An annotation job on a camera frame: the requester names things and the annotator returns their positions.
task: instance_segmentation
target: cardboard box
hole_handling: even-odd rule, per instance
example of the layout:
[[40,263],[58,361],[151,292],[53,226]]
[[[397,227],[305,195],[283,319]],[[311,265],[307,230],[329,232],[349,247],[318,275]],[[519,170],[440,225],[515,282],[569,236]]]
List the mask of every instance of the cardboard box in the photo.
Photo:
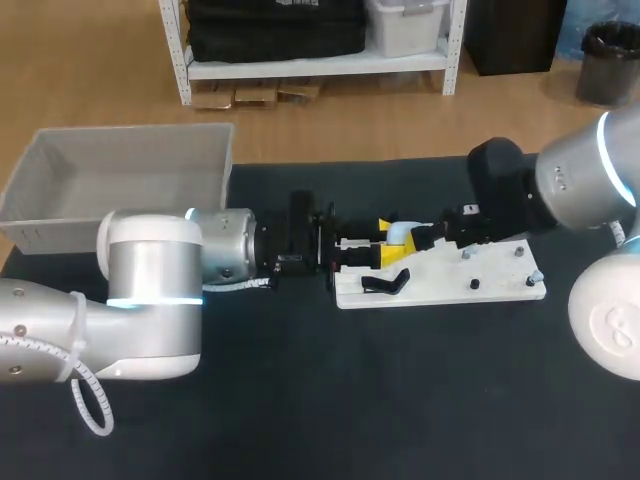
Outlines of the cardboard box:
[[320,96],[322,77],[286,78],[278,85],[278,101],[284,103],[308,104]]
[[229,80],[191,82],[191,105],[194,108],[230,110],[233,108],[235,85]]
[[238,107],[271,109],[278,103],[277,82],[253,80],[236,85],[235,103]]

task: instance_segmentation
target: metal bracket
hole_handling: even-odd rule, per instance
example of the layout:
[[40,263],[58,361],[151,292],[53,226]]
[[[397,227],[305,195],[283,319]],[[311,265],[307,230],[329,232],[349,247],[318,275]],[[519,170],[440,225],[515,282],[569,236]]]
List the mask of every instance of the metal bracket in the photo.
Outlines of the metal bracket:
[[180,4],[176,0],[158,0],[158,3],[164,23],[164,33],[167,36],[167,45],[171,53],[173,71],[180,90],[180,99],[183,105],[191,105],[191,86],[189,85],[187,64],[180,36]]
[[444,73],[443,95],[456,93],[456,80],[458,77],[458,65],[460,63],[460,50],[462,48],[462,36],[464,34],[464,19],[467,12],[467,0],[453,0],[451,5],[451,27],[447,42],[447,68]]

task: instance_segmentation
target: gray storage box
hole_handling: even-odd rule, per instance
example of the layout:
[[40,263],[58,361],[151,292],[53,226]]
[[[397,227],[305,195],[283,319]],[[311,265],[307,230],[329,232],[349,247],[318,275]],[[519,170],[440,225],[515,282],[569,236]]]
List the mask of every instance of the gray storage box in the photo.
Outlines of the gray storage box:
[[232,124],[39,130],[0,198],[25,254],[95,252],[113,210],[225,208]]

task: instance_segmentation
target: yellow object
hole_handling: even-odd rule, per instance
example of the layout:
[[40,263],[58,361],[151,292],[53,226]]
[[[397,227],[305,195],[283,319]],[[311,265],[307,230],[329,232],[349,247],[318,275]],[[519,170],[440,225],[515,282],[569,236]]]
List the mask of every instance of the yellow object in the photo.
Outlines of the yellow object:
[[378,219],[378,230],[381,232],[388,232],[390,227],[391,224],[389,222],[382,220],[381,218]]
[[404,245],[381,245],[380,246],[380,267],[386,268],[403,258],[416,253],[416,245],[411,234],[407,235]]

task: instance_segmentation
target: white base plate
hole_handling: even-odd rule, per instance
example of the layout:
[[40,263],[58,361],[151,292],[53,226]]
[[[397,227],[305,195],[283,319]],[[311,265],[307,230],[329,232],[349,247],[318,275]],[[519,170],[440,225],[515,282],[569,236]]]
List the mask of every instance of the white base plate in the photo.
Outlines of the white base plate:
[[[367,243],[343,242],[342,247]],[[524,255],[517,257],[516,248]],[[541,300],[547,294],[544,282],[533,287],[527,278],[538,267],[526,240],[478,245],[464,260],[455,243],[439,240],[435,248],[411,255],[384,269],[343,267],[335,275],[336,302],[341,309],[413,307],[457,303],[516,302]],[[364,293],[363,276],[394,280],[408,268],[411,279],[398,295]],[[471,280],[480,280],[472,290]]]

